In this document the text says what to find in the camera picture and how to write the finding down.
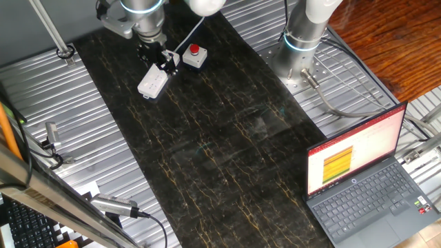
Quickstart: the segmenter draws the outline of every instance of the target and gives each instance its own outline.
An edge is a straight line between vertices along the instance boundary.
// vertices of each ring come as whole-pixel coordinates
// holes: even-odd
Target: red button
[[[198,52],[199,52],[199,46],[196,45],[196,44],[191,45],[191,46],[190,46],[190,52],[191,52],[193,55],[198,54]]]

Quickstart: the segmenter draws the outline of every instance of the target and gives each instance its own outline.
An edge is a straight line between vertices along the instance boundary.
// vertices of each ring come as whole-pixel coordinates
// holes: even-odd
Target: black marble surface
[[[166,16],[169,48],[199,20]],[[102,30],[74,44],[182,246],[331,246],[302,200],[306,148],[325,137],[227,20],[206,18],[191,38],[204,70],[180,67],[156,101],[136,88],[137,42]]]

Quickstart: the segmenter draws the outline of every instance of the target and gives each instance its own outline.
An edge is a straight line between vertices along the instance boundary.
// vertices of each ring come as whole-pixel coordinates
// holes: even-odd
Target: laptop screen
[[[308,199],[368,169],[396,150],[406,103],[308,151]]]

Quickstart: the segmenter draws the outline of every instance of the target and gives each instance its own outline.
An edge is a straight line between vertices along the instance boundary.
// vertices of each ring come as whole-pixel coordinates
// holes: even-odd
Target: laptop keyboard
[[[404,198],[417,189],[398,166],[391,165],[313,208],[334,240],[346,238],[368,220],[381,217],[381,212],[398,215],[409,207]]]

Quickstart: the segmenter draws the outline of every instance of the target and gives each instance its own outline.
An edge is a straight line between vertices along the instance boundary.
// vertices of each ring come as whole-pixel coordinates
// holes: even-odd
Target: silver cylinder
[[[165,18],[163,6],[157,7],[161,2],[161,0],[121,0],[127,19],[135,22],[133,30],[143,42],[154,42],[156,37],[160,37]]]
[[[275,53],[271,67],[280,78],[296,83],[303,69],[314,69],[313,59],[328,20],[313,23],[306,15],[306,0],[300,0],[291,12],[283,44]]]

